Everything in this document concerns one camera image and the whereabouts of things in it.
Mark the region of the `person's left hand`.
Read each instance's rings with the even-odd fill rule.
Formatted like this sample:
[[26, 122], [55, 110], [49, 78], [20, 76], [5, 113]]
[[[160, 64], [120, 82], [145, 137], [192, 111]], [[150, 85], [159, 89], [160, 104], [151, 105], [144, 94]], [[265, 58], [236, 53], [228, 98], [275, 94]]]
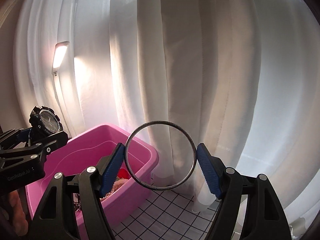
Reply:
[[27, 234], [28, 222], [17, 190], [1, 197], [1, 213], [18, 236]]

